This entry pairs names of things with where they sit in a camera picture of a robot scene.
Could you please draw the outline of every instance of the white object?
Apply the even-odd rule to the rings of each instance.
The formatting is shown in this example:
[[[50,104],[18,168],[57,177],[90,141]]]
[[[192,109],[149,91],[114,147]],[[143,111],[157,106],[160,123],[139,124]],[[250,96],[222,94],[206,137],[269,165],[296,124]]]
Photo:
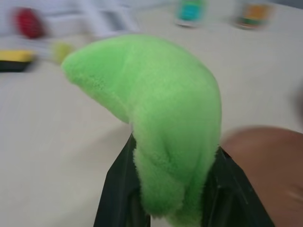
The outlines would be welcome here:
[[[78,4],[90,32],[96,39],[139,32],[129,8],[117,0],[104,1],[102,9],[98,9],[92,0],[78,0]]]
[[[146,9],[172,1],[173,0],[87,0],[87,3],[93,6],[93,10],[104,10],[100,6],[103,2],[109,4],[118,3],[126,7],[124,10],[118,10],[120,11],[118,13],[121,15],[122,20],[127,22],[130,31],[138,31],[136,25],[131,25],[132,22],[129,22],[133,21],[133,19],[128,16],[128,7],[134,10]],[[85,17],[80,13],[76,0],[0,0],[0,36],[14,34],[10,14],[15,7],[31,7],[39,10],[50,25],[51,35],[55,37],[78,34],[81,33],[85,27],[83,25]]]

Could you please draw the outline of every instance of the yellow sponge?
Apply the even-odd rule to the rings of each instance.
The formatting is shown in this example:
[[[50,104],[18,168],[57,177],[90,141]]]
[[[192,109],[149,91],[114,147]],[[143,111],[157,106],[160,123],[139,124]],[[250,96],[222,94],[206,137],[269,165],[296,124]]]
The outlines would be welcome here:
[[[0,51],[0,61],[28,62],[34,58],[33,51],[27,50],[3,50]]]

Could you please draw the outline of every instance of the bottle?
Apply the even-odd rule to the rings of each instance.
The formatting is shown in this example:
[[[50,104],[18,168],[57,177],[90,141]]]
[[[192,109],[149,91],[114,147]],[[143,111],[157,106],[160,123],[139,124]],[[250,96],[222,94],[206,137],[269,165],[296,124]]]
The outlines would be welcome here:
[[[197,26],[204,8],[203,0],[181,0],[177,12],[177,24],[188,27]]]
[[[267,23],[271,9],[270,0],[241,0],[236,25],[243,29],[257,29]]]

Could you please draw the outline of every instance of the green plush toy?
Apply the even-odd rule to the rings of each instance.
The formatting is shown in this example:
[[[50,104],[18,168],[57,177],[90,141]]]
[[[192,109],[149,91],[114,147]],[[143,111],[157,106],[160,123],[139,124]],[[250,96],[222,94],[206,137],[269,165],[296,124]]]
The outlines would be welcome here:
[[[62,67],[72,83],[133,126],[144,209],[174,226],[199,226],[221,131],[211,72],[181,47],[148,35],[92,43]]]

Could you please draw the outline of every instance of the yellow object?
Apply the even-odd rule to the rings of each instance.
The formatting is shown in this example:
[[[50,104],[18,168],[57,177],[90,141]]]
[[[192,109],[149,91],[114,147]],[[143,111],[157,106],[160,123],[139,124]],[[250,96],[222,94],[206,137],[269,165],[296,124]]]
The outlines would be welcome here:
[[[33,51],[27,50],[3,50],[0,51],[0,61],[32,61],[34,57]]]
[[[73,51],[72,45],[63,42],[55,42],[52,48],[53,60],[58,64],[61,64],[65,57]]]

